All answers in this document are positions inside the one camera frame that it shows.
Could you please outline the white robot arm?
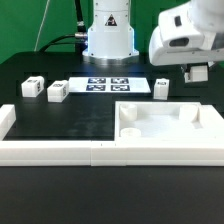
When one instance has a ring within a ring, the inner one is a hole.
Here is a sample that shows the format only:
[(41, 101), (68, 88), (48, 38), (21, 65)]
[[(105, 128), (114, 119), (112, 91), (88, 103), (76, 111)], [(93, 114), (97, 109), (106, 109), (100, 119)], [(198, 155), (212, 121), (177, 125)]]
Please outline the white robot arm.
[(154, 66), (224, 61), (224, 0), (188, 0), (130, 24), (131, 0), (93, 0), (93, 23), (83, 57), (99, 63), (121, 63), (139, 55), (137, 30), (148, 35)]

